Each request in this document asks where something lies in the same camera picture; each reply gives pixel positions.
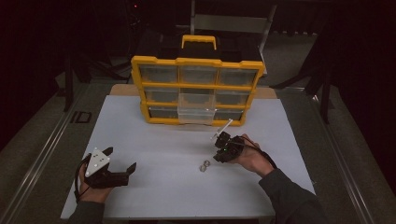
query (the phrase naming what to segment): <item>sleeve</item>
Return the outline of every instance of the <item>sleeve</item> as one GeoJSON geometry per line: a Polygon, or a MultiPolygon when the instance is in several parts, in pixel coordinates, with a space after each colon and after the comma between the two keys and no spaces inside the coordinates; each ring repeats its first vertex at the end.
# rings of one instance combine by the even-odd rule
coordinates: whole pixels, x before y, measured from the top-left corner
{"type": "Polygon", "coordinates": [[[318,198],[293,183],[281,170],[266,175],[259,184],[276,211],[277,224],[328,223],[318,198]]]}
{"type": "Polygon", "coordinates": [[[67,223],[99,224],[102,223],[104,212],[104,203],[79,202],[75,212],[67,220],[67,223]]]}

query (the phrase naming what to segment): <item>dark background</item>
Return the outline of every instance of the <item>dark background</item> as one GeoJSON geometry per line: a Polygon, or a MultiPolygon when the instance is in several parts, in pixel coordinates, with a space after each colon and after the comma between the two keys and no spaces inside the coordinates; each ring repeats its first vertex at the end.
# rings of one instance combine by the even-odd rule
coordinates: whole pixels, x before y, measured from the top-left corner
{"type": "MultiPolygon", "coordinates": [[[[255,7],[237,2],[203,1],[196,10],[239,16],[269,11],[268,3],[255,7]]],[[[319,34],[308,66],[338,47],[332,84],[395,192],[395,3],[356,1],[354,7],[329,7],[323,1],[282,2],[272,35],[319,34]],[[340,39],[346,41],[336,44],[340,39]]],[[[2,1],[0,148],[58,91],[54,78],[64,71],[66,51],[81,51],[103,63],[109,63],[109,56],[129,60],[144,29],[177,35],[175,24],[188,25],[190,13],[187,0],[2,1]]]]}

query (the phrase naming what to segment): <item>white table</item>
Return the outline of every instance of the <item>white table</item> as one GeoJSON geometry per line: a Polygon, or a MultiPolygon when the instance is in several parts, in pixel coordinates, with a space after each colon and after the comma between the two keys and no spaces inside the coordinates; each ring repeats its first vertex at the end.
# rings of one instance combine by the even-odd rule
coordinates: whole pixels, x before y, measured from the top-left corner
{"type": "MultiPolygon", "coordinates": [[[[210,137],[217,127],[148,124],[138,96],[107,96],[86,153],[114,147],[109,171],[123,172],[137,162],[129,185],[115,188],[105,217],[117,219],[252,218],[275,214],[258,185],[260,178],[237,164],[216,162],[210,137]],[[211,161],[204,173],[199,166],[211,161]]],[[[255,99],[242,127],[290,179],[314,192],[280,100],[255,99]]],[[[61,218],[76,208],[71,189],[61,218]]]]}

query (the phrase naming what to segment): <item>hand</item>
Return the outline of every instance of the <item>hand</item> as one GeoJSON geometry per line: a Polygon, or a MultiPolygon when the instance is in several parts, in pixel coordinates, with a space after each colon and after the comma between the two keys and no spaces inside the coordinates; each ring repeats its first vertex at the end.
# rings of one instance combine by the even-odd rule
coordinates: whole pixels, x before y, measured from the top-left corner
{"type": "MultiPolygon", "coordinates": [[[[258,143],[254,143],[254,145],[251,144],[247,139],[249,139],[251,142],[253,141],[245,133],[242,134],[242,136],[246,138],[244,139],[245,145],[260,148],[258,143]]],[[[274,170],[274,167],[271,165],[271,163],[265,159],[260,152],[251,147],[244,147],[241,155],[238,158],[229,161],[229,163],[238,163],[245,169],[254,172],[261,177],[268,175],[274,170]]]]}
{"type": "Polygon", "coordinates": [[[94,203],[105,203],[108,194],[114,188],[108,189],[93,189],[89,185],[84,182],[85,179],[85,171],[87,170],[87,164],[83,164],[81,168],[79,168],[79,182],[81,185],[79,186],[79,200],[83,202],[94,202],[94,203]]]}

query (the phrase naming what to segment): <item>plastic drawer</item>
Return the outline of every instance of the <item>plastic drawer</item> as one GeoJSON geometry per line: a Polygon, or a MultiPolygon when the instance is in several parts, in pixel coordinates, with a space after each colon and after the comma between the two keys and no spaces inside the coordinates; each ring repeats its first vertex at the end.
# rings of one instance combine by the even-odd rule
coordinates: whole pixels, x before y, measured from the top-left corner
{"type": "Polygon", "coordinates": [[[145,82],[177,82],[177,67],[173,65],[140,64],[139,70],[145,82]]]}
{"type": "Polygon", "coordinates": [[[148,102],[175,103],[178,97],[178,88],[146,87],[146,100],[148,102]]]}
{"type": "Polygon", "coordinates": [[[220,120],[240,120],[244,110],[241,109],[217,109],[214,119],[220,120]]]}
{"type": "Polygon", "coordinates": [[[216,91],[216,102],[221,105],[245,105],[250,91],[216,91]]]}
{"type": "Polygon", "coordinates": [[[180,82],[215,84],[218,69],[209,66],[180,66],[180,82]]]}
{"type": "Polygon", "coordinates": [[[182,89],[178,95],[177,113],[180,123],[212,124],[216,112],[213,90],[182,89]]]}
{"type": "Polygon", "coordinates": [[[179,103],[184,107],[214,107],[215,94],[210,89],[180,89],[179,103]]]}
{"type": "Polygon", "coordinates": [[[213,123],[214,113],[202,113],[202,111],[189,111],[187,113],[179,113],[178,121],[180,123],[207,124],[213,123]]]}
{"type": "Polygon", "coordinates": [[[149,106],[148,112],[151,118],[177,119],[177,107],[175,106],[149,106]]]}
{"type": "Polygon", "coordinates": [[[232,86],[252,86],[256,69],[222,68],[219,71],[219,84],[232,86]]]}

